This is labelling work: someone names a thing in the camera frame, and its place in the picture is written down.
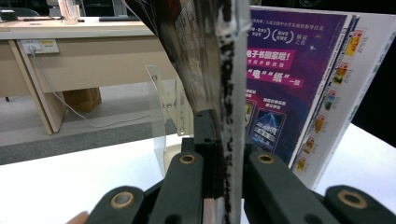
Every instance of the cardboard box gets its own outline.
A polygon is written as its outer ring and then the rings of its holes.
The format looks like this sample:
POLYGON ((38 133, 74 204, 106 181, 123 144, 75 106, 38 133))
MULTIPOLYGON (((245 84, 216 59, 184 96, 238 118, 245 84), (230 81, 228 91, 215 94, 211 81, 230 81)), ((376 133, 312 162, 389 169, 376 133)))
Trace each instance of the cardboard box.
POLYGON ((64 91, 63 94, 66 103, 78 112, 91 112, 102 102, 99 88, 64 91))

